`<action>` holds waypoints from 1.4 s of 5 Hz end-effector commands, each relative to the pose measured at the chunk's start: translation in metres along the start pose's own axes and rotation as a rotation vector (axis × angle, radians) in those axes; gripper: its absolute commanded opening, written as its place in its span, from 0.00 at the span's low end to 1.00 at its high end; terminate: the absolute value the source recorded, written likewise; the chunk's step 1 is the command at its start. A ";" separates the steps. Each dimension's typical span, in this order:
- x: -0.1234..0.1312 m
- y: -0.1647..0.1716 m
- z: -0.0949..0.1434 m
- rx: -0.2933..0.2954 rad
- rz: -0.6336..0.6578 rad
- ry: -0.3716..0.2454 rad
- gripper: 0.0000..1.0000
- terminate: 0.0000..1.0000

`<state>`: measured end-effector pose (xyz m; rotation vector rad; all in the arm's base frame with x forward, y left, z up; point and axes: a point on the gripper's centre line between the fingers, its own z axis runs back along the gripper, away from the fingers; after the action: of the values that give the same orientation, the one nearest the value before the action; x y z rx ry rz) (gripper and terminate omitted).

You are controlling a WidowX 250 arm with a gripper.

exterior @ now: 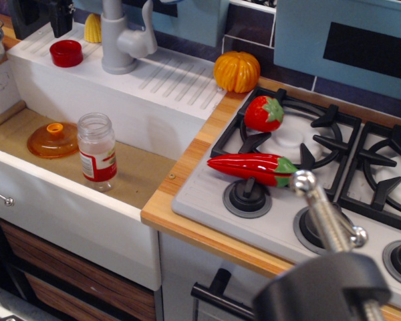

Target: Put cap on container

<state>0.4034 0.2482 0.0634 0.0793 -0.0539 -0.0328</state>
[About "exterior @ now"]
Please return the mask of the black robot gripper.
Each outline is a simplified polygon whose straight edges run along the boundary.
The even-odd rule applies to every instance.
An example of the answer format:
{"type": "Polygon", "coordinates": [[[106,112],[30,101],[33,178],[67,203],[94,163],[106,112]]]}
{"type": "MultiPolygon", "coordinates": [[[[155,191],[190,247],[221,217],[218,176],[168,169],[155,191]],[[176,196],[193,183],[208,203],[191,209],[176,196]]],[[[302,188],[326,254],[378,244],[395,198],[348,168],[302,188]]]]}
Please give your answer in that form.
{"type": "Polygon", "coordinates": [[[74,2],[70,0],[10,0],[9,12],[17,39],[25,39],[50,24],[54,37],[72,30],[74,2]]]}

